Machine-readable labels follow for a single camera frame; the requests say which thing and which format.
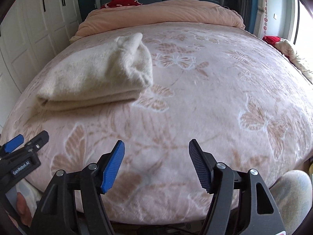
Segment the blue gripper pad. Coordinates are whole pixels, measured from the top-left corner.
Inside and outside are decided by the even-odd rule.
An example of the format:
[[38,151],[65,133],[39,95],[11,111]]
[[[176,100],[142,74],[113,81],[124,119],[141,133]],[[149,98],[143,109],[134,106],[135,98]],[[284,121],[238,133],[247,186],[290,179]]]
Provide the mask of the blue gripper pad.
[[24,143],[24,137],[23,135],[19,134],[4,145],[4,152],[8,154],[12,153],[15,149],[17,149],[23,143]]
[[109,160],[106,168],[103,172],[103,180],[101,189],[103,193],[106,193],[109,189],[112,188],[115,181],[117,172],[121,166],[122,160],[125,155],[125,144],[121,140],[117,142],[114,149],[112,150],[112,156]]

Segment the white wardrobe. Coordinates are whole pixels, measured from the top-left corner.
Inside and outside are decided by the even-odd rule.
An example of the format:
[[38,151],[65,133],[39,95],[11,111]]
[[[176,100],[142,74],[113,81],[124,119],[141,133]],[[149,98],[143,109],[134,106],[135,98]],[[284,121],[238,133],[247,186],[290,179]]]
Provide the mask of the white wardrobe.
[[16,0],[0,25],[0,131],[20,94],[70,43],[78,0]]

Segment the black cable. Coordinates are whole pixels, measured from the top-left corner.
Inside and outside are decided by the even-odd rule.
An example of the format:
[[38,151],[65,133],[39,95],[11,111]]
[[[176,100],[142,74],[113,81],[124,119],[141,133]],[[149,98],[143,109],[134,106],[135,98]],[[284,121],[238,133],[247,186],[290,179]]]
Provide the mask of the black cable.
[[299,23],[300,23],[300,1],[298,0],[298,21],[297,21],[297,28],[295,31],[294,45],[295,45],[295,42],[297,41],[297,37],[298,37]]
[[193,234],[193,235],[198,235],[197,233],[194,233],[194,232],[190,232],[190,231],[186,231],[184,229],[181,229],[181,228],[177,228],[177,227],[174,227],[174,226],[170,226],[170,225],[156,225],[157,227],[164,227],[164,228],[171,228],[171,229],[175,229],[175,230],[178,230],[178,231],[184,231],[188,234]]

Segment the pink comforter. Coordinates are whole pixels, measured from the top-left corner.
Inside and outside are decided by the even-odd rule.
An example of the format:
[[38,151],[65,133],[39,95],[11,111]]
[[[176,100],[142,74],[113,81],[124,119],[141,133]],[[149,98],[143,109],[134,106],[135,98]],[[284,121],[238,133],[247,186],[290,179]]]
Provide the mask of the pink comforter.
[[195,22],[245,28],[240,15],[215,3],[198,0],[169,0],[141,6],[106,8],[89,13],[72,37],[82,37],[131,26],[160,22]]
[[[151,52],[154,78],[140,99],[62,112],[37,106],[47,73],[65,57],[137,32]],[[21,95],[0,144],[19,133],[28,141],[48,131],[50,141],[39,151],[42,165],[27,177],[43,191],[58,169],[81,170],[121,139],[125,158],[102,198],[109,218],[186,222],[204,219],[212,198],[201,188],[188,142],[196,138],[232,169],[257,169],[270,186],[313,148],[312,96],[302,74],[241,27],[135,26],[84,37],[57,55]],[[82,211],[78,194],[77,208]]]

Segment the red pillow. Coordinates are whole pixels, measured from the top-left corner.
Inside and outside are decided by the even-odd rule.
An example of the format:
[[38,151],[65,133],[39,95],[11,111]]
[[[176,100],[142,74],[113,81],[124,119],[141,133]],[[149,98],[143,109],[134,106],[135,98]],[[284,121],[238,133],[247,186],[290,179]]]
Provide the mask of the red pillow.
[[276,42],[279,42],[281,39],[277,36],[264,36],[263,39],[267,44],[272,45],[273,47]]
[[123,6],[138,6],[138,5],[142,5],[142,3],[139,3],[137,0],[112,0],[109,3],[102,5],[101,9],[117,8]]

